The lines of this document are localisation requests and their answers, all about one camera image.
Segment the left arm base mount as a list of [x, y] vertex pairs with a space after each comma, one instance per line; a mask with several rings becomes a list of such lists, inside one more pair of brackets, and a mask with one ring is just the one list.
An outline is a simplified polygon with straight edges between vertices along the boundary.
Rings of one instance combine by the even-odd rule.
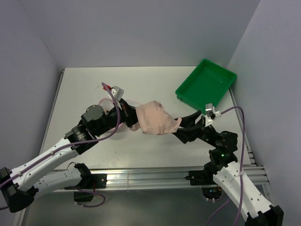
[[[92, 174], [76, 186], [65, 187], [65, 190], [73, 190], [73, 199], [76, 205], [83, 208], [95, 208], [103, 205], [106, 197], [99, 193], [97, 189], [104, 189], [106, 187], [106, 174]], [[101, 198], [99, 204], [89, 204], [94, 198]]]

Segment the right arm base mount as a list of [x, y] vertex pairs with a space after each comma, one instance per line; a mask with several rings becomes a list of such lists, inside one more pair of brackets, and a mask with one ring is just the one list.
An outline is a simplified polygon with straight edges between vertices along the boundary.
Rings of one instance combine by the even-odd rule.
[[205, 170], [191, 170], [185, 177], [191, 186], [201, 186], [202, 194], [207, 201], [216, 201], [222, 197], [222, 189]]

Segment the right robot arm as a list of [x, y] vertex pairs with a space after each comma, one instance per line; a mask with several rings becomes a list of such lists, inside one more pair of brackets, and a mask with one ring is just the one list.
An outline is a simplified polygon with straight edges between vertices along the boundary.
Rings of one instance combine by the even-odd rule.
[[192, 170], [186, 180], [192, 186], [218, 185], [237, 206], [246, 226], [280, 226], [284, 212], [274, 206], [257, 189], [243, 170], [234, 152], [238, 149], [238, 135], [229, 131], [217, 132], [212, 123], [220, 112], [208, 110], [183, 117], [174, 135], [184, 144], [197, 138], [214, 147], [209, 150], [210, 162], [202, 170]]

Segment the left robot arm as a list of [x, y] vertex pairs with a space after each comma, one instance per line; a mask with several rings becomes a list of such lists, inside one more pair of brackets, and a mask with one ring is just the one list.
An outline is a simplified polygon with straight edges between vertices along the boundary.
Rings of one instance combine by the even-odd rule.
[[83, 163], [76, 163], [63, 172], [51, 174], [51, 171], [91, 149], [99, 142], [97, 137], [119, 124], [124, 123], [130, 128], [138, 122], [135, 107], [123, 99], [117, 105], [108, 112], [100, 105], [91, 105], [82, 114], [78, 125], [53, 147], [22, 166], [2, 168], [0, 190], [10, 212], [21, 211], [35, 199], [58, 189], [89, 187], [93, 176]]

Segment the pink bra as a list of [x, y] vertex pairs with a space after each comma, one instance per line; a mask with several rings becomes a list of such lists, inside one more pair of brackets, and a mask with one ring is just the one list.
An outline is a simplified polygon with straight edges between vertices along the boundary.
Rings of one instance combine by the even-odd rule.
[[182, 118], [173, 118], [158, 101], [151, 101], [135, 108], [138, 122], [130, 130], [142, 130], [143, 134], [165, 135], [175, 133]]

